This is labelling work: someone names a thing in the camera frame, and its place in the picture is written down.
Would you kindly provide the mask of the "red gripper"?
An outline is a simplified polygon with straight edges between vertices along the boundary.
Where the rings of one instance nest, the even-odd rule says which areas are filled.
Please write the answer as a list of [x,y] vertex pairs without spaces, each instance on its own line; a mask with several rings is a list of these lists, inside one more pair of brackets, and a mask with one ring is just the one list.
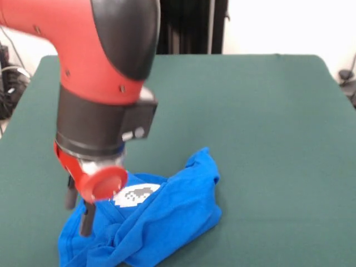
[[127,183],[128,172],[123,166],[125,151],[113,157],[85,160],[64,152],[56,143],[53,149],[60,164],[69,173],[65,208],[75,208],[77,192],[85,200],[80,235],[88,237],[92,233],[96,213],[96,205],[93,203],[112,198]]

